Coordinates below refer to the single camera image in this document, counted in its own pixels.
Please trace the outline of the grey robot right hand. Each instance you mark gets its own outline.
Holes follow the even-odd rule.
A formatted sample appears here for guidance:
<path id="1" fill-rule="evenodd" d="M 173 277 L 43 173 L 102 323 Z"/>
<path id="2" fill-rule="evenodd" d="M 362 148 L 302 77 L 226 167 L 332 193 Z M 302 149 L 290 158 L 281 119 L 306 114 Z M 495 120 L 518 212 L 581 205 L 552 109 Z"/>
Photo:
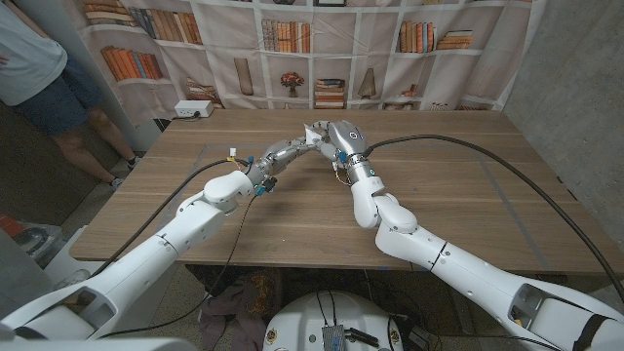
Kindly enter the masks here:
<path id="1" fill-rule="evenodd" d="M 306 142 L 314 143 L 321 154 L 344 169 L 352 183 L 375 176 L 364 155 L 368 148 L 364 135 L 348 121 L 318 121 L 305 126 Z"/>

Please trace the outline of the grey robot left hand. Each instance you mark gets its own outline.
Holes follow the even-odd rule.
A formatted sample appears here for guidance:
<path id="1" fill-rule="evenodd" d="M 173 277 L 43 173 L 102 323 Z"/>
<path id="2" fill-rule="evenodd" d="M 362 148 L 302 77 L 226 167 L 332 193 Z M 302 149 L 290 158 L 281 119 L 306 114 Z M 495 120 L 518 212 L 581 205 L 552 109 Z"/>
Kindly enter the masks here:
<path id="1" fill-rule="evenodd" d="M 304 136 L 293 140 L 280 140 L 272 144 L 266 152 L 250 164 L 245 173 L 254 188 L 281 173 L 295 158 L 310 150 L 318 150 L 314 143 L 307 143 Z"/>

